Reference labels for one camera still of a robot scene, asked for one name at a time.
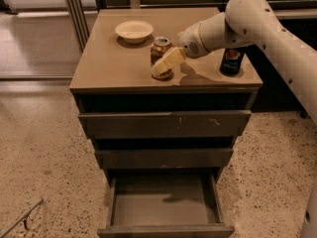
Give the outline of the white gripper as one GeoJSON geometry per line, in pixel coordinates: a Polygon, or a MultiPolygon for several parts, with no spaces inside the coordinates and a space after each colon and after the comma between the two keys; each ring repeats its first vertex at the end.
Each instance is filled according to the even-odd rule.
{"type": "Polygon", "coordinates": [[[186,56],[191,59],[205,57],[211,53],[206,46],[210,28],[205,23],[195,23],[186,28],[179,37],[179,47],[168,49],[151,67],[153,77],[167,77],[177,66],[181,65],[186,56]]]}

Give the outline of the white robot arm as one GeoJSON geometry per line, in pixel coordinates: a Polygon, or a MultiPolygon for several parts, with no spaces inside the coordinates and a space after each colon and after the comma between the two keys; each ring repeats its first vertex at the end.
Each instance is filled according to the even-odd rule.
{"type": "Polygon", "coordinates": [[[265,0],[230,0],[226,10],[180,32],[189,58],[254,44],[309,116],[260,113],[239,139],[218,183],[231,238],[317,238],[317,53],[286,30],[265,0]]]}

